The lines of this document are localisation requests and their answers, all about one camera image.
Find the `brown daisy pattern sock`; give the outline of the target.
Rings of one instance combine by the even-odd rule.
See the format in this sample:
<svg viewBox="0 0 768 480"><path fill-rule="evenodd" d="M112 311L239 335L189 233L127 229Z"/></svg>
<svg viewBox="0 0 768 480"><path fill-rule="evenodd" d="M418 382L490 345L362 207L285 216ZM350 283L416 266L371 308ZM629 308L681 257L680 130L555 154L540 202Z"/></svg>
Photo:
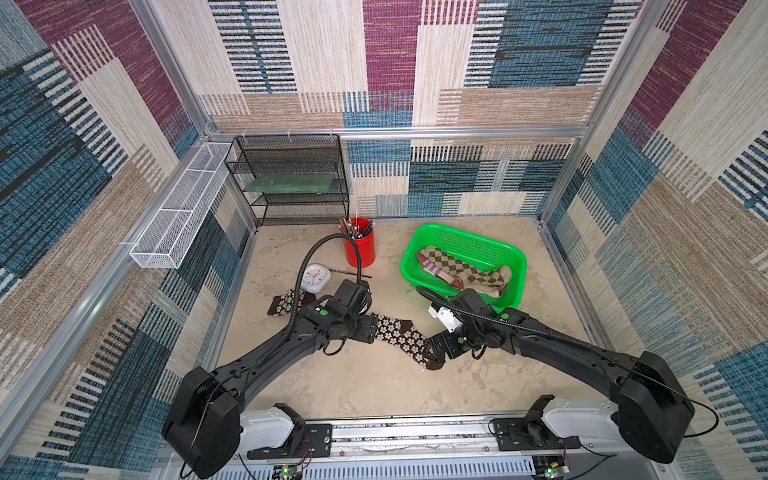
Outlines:
<svg viewBox="0 0 768 480"><path fill-rule="evenodd" d="M373 313L372 317L377 321L377 340L399 348L426 370L437 371L443 367L428 338L415 328L412 321L377 313Z"/></svg>

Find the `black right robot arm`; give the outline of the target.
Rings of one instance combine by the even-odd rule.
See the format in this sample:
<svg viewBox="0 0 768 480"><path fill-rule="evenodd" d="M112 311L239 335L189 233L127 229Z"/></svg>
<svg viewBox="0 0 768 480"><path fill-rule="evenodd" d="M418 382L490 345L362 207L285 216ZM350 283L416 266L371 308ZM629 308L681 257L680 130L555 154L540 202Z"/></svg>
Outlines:
<svg viewBox="0 0 768 480"><path fill-rule="evenodd" d="M545 363L595 389L618 407L611 418L621 438L658 463L671 463L695 414L667 362L607 350L554 330L514 308L496 311L472 289L448 299L420 286L418 293L437 313L458 321L429 338L436 360L470 352L475 359L501 349Z"/></svg>

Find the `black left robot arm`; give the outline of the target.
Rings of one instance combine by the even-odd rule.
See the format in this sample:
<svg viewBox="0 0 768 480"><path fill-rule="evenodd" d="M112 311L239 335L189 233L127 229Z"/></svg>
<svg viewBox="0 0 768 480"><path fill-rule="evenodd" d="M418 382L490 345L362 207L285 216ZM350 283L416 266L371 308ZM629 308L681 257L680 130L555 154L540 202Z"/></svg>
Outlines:
<svg viewBox="0 0 768 480"><path fill-rule="evenodd" d="M278 403L265 411L246 407L299 360L326 351L333 341L372 343L377 321L369 315L371 291L362 273L335 294L301 304L292 297L288 324L240 358L212 371L195 367L182 379L162 428L163 439L183 461L180 476L207 479L233 457L268 450L283 458L309 452L305 421Z"/></svg>

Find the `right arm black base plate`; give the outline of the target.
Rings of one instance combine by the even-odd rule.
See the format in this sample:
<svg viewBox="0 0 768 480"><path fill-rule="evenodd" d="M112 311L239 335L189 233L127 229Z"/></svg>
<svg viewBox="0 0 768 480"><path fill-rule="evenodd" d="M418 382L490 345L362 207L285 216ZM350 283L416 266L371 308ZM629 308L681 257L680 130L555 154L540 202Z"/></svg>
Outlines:
<svg viewBox="0 0 768 480"><path fill-rule="evenodd" d="M577 436L558 437L540 420L525 418L494 418L489 431L502 452L578 450L582 444Z"/></svg>

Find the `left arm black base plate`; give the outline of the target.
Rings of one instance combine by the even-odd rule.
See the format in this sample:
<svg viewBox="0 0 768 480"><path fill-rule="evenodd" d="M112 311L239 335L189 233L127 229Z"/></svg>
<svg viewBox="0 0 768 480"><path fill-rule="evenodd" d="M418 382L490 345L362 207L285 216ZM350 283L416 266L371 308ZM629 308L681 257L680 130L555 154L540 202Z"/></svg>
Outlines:
<svg viewBox="0 0 768 480"><path fill-rule="evenodd" d="M304 455L328 458L331 455L333 425L304 424L293 429L288 439L276 448L259 448L246 453L248 460L300 459Z"/></svg>

